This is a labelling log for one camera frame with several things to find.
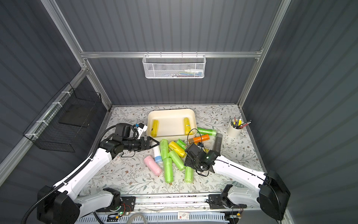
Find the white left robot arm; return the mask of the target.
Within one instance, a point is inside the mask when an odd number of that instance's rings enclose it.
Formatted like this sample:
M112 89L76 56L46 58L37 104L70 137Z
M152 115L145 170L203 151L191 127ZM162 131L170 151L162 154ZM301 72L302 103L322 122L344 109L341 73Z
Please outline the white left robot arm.
M104 135L112 129L114 133L105 138ZM103 188L99 193L85 197L79 193L100 169L123 151L136 153L156 146L159 141L150 136L141 137L135 125L118 123L107 128L97 142L97 149L88 158L52 187L44 186L38 192L37 202L26 211L21 223L25 224L34 210L37 219L46 224L73 224L102 208L120 211L125 205L118 190Z

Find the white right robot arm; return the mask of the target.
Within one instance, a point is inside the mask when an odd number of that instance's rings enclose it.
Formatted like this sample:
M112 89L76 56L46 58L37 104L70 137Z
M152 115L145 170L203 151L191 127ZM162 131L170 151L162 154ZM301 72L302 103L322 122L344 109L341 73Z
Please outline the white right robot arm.
M209 171L223 175L243 184L253 191L251 204L257 204L269 217L282 221L291 193L282 178L270 170L267 173L255 171L235 163L221 155L219 149L207 153L195 144L185 150L184 164L201 175Z

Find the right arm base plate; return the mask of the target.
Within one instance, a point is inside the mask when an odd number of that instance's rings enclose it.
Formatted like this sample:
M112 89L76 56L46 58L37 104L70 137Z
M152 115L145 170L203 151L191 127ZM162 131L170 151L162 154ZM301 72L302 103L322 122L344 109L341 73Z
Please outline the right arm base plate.
M246 204L233 204L228 198L228 192L233 188L232 184L227 184L221 194L210 194L206 203L210 209L246 209Z

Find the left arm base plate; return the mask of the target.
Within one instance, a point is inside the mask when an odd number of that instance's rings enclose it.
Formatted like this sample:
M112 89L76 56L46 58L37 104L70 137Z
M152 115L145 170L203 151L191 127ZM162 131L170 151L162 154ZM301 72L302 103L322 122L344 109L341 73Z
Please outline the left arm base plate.
M132 212L136 204L136 197L117 198L110 206L96 210L96 212Z

